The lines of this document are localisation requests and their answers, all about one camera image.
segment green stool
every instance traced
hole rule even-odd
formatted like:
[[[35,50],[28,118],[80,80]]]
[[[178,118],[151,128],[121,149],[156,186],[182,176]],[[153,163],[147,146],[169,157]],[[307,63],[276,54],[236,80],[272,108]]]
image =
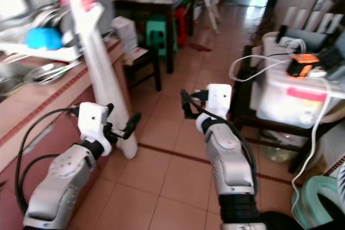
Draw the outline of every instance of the green stool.
[[[158,50],[158,56],[167,56],[167,32],[165,17],[153,15],[146,25],[146,45]],[[174,52],[178,51],[177,33],[174,23]]]

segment teal object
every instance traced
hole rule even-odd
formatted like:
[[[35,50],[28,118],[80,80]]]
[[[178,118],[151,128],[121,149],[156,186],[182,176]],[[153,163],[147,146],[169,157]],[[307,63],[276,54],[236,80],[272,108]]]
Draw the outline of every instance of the teal object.
[[[53,28],[34,28],[27,35],[25,43],[29,48],[58,50],[63,47],[62,35]]]
[[[166,21],[163,15],[153,15],[146,25],[146,45],[158,50],[159,56],[167,56]],[[177,33],[174,23],[174,52],[178,51]]]
[[[333,221],[322,206],[318,193],[331,200],[340,209],[337,196],[336,179],[326,176],[315,176],[309,179],[300,191],[300,198],[294,209],[294,214],[305,229],[324,225]],[[292,196],[292,204],[296,200],[296,193]]]

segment sink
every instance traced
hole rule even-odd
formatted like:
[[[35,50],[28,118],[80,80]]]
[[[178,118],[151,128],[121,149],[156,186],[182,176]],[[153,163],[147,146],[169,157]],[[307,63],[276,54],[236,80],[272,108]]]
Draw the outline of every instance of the sink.
[[[23,86],[25,84],[25,75],[34,68],[16,62],[0,63],[0,102],[10,96],[13,91]]]

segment robotic arm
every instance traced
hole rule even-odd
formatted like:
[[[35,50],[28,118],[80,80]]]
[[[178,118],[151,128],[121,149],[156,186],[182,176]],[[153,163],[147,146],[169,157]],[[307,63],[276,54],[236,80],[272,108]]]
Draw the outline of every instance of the robotic arm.
[[[251,163],[243,155],[241,142],[226,121],[231,86],[210,84],[208,90],[191,96],[205,104],[205,109],[197,108],[199,114],[192,113],[190,103],[194,102],[185,90],[181,91],[185,117],[196,118],[197,128],[204,134],[218,194],[222,230],[265,230],[256,207]]]
[[[87,183],[100,156],[111,152],[118,138],[127,139],[141,114],[134,115],[124,130],[112,130],[107,117],[114,106],[83,102],[74,108],[81,143],[72,145],[50,164],[46,178],[33,192],[24,216],[24,229],[65,229],[78,194]]]

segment orange device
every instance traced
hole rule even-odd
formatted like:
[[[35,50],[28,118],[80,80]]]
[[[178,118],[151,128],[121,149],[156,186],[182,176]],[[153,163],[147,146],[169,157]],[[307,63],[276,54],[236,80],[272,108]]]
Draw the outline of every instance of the orange device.
[[[319,64],[319,59],[313,54],[298,54],[292,57],[287,73],[295,78],[306,77],[310,70]]]

